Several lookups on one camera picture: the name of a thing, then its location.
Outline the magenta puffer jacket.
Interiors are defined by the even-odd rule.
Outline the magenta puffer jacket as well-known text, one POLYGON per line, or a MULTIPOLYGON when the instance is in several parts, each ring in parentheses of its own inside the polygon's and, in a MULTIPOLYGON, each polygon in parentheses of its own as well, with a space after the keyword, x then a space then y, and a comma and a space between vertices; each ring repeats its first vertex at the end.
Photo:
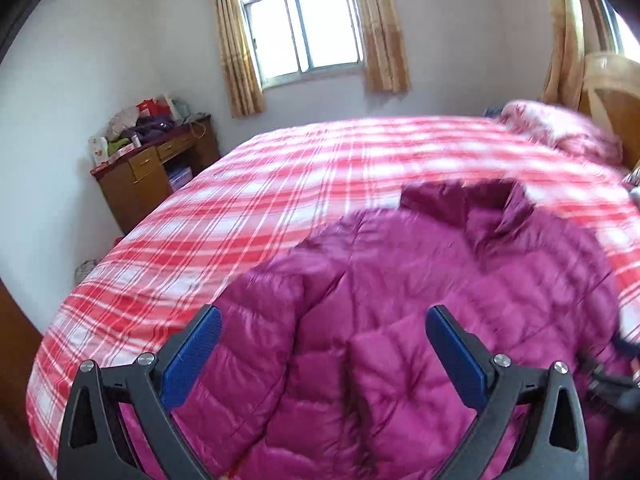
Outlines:
POLYGON ((427 479, 474 414, 424 322, 442 304, 520 365, 616 374, 616 279, 593 232, 513 181, 408 185, 238 276, 220 343, 174 419, 212 474, 427 479))

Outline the red white plaid bedspread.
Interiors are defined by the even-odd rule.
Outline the red white plaid bedspread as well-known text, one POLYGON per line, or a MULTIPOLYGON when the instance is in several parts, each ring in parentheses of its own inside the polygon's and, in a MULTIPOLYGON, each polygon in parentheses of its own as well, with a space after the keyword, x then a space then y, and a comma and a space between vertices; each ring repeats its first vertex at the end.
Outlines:
POLYGON ((36 354, 26 412, 54 469, 82 361, 156 349, 244 272, 349 211, 394 206, 408 182, 513 178, 538 205, 596 232, 620 286, 620 332, 639 339, 639 213, 610 167, 495 119, 324 122, 254 136, 171 195, 70 293, 36 354))

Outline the wooden desk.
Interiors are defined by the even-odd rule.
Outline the wooden desk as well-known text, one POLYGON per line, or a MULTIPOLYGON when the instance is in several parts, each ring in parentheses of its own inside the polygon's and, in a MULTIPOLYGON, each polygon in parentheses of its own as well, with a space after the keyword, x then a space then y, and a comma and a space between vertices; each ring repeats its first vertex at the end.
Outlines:
POLYGON ((91 174, 119 229, 127 234, 178 190, 178 171, 187 169, 194 178, 219 159, 212 118, 200 115, 91 174))

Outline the pink floral quilt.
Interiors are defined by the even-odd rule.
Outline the pink floral quilt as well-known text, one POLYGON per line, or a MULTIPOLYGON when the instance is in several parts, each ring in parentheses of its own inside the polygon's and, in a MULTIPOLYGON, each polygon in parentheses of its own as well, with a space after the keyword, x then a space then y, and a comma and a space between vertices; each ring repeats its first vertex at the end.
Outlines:
POLYGON ((516 100, 503 107, 499 120, 514 133, 570 156, 608 166, 623 162, 623 144, 615 133, 567 108, 516 100))

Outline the clutter pile on desk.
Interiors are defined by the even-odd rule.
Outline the clutter pile on desk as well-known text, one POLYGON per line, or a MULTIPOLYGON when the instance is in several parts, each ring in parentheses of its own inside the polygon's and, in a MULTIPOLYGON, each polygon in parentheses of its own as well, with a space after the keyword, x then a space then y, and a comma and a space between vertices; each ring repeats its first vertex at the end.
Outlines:
POLYGON ((129 144, 136 148, 181 125, 191 115, 185 102, 161 94, 118 112, 88 140, 93 165, 99 166, 129 144))

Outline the wooden headboard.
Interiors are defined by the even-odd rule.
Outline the wooden headboard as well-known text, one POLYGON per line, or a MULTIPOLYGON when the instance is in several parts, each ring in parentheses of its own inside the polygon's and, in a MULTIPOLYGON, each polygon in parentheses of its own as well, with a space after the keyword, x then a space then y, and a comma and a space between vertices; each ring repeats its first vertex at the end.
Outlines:
POLYGON ((623 165, 639 165, 639 63, 612 52, 585 57, 580 110, 623 144, 623 165))

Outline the side window beige curtain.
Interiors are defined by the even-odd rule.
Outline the side window beige curtain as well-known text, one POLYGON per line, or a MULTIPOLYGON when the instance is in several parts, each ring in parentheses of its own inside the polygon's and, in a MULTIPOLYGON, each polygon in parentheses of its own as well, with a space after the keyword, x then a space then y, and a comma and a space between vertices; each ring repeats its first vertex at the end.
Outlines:
POLYGON ((585 70, 585 31, 580 0, 548 0, 552 51, 541 101, 578 110, 585 70))

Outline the left beige curtain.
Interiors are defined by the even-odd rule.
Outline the left beige curtain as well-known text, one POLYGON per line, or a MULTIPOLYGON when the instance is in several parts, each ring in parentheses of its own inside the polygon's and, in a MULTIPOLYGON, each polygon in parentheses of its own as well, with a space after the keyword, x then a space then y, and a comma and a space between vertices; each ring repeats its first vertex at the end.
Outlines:
POLYGON ((220 64, 233 118, 265 110, 262 84, 252 55, 240 0, 214 0, 220 64))

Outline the right beige curtain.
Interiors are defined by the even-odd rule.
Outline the right beige curtain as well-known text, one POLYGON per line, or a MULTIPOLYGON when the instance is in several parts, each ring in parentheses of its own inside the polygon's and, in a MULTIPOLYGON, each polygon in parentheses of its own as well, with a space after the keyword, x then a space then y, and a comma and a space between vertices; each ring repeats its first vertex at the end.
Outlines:
POLYGON ((366 66, 372 93, 405 94, 411 82, 404 34, 394 0, 356 0, 366 66))

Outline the window with metal frame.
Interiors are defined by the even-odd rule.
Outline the window with metal frame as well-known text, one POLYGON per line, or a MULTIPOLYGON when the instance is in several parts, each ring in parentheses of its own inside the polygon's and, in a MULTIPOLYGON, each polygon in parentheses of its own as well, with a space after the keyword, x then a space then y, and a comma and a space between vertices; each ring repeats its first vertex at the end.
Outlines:
POLYGON ((265 88, 363 66, 355 0, 240 0, 265 88))

